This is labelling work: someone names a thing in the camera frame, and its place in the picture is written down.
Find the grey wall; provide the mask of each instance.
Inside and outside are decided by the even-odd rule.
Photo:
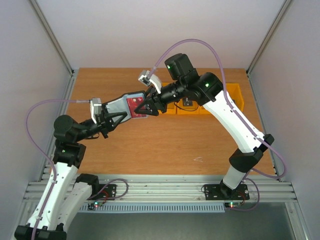
[[[0,239],[9,239],[28,181],[37,179],[41,166],[26,137],[26,111],[61,98],[69,76],[27,0],[2,1],[0,33]],[[30,117],[31,133],[43,148],[57,111],[51,103]]]
[[[38,3],[75,69],[151,68],[171,45],[188,38],[211,44],[225,68],[247,68],[283,0]],[[180,52],[197,68],[218,67],[212,53],[197,43],[181,45],[172,55]]]
[[[267,132],[288,163],[302,213],[319,239],[320,4],[294,0],[251,74]]]

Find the wooden surface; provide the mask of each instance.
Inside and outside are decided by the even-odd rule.
[[[142,68],[81,68],[72,93],[73,100],[92,97],[108,102],[124,93],[145,90],[137,78]],[[221,79],[218,69],[199,68],[198,73],[212,72]],[[162,82],[172,82],[166,69],[155,73]],[[258,129],[261,123],[250,84],[244,69],[226,69],[226,81],[239,83],[244,98],[244,115]],[[88,104],[70,104],[67,114],[77,122],[90,118]],[[229,157],[237,145],[212,115],[168,115],[131,119],[86,145],[80,173],[91,174],[214,174],[224,175]],[[269,153],[258,169],[273,174]]]

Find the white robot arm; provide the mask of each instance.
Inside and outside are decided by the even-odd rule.
[[[257,138],[264,140],[269,145],[272,144],[274,138],[256,129],[238,109],[227,92],[227,99],[231,106],[228,105],[224,96],[223,84],[217,76],[210,72],[199,76],[187,55],[178,53],[164,63],[175,82],[162,87],[160,91],[153,91],[136,108],[135,112],[157,116],[158,111],[166,112],[169,103],[188,97],[214,115],[238,145],[238,149],[229,159],[231,166],[220,183],[220,190],[228,199],[267,149]],[[144,84],[148,83],[148,75],[145,71],[141,73],[138,80]],[[236,113],[253,129],[256,136],[248,130]]]

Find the black cable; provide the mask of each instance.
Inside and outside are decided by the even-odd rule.
[[[244,195],[242,192],[240,192],[240,191],[237,191],[237,193],[242,197],[242,202],[241,202],[241,204],[240,204],[240,206],[242,206],[242,205],[245,204],[245,202],[246,202],[246,197],[245,197],[245,195]]]
[[[182,108],[182,107],[180,107],[180,106],[178,106],[175,102],[173,103],[178,109],[181,109],[181,110],[183,110],[183,111],[187,111],[187,112],[194,112],[194,111],[197,111],[198,110],[198,108],[199,108],[199,104],[197,103],[197,106],[196,106],[196,109],[184,109],[184,108]]]
[[[98,132],[97,134],[95,134],[95,135],[93,135],[93,136],[90,136],[90,137],[87,137],[87,138],[85,138],[85,140],[98,139],[98,138],[100,137],[100,132]]]

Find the black mounting plate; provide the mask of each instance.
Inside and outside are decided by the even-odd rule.
[[[104,187],[105,184],[99,184],[99,191]],[[108,186],[106,186],[103,191],[105,191],[109,198],[113,198],[116,196],[116,193],[117,193],[117,185],[116,184],[109,184]],[[106,194],[101,192],[99,193],[97,196],[91,198],[90,200],[97,200],[97,199],[103,199],[106,197]]]
[[[249,192],[246,184],[240,184],[236,191],[232,194],[231,198],[225,198],[220,191],[220,184],[205,184],[202,186],[201,191],[204,192],[205,200],[243,200],[243,197],[238,194],[238,192],[242,193],[245,197],[245,200],[249,200]]]

